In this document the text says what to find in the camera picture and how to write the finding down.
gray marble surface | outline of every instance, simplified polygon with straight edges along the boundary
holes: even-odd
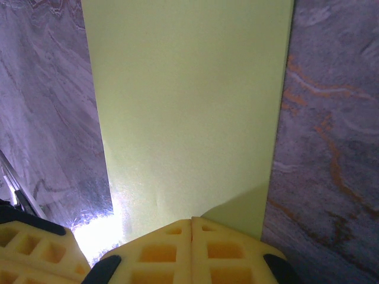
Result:
[[[379,283],[379,1],[296,2],[262,240],[306,283]]]
[[[111,212],[79,0],[0,0],[0,132],[53,221]],[[379,283],[378,173],[379,1],[297,0],[263,240],[305,283]]]
[[[0,0],[0,133],[51,220],[112,211],[80,2]]]

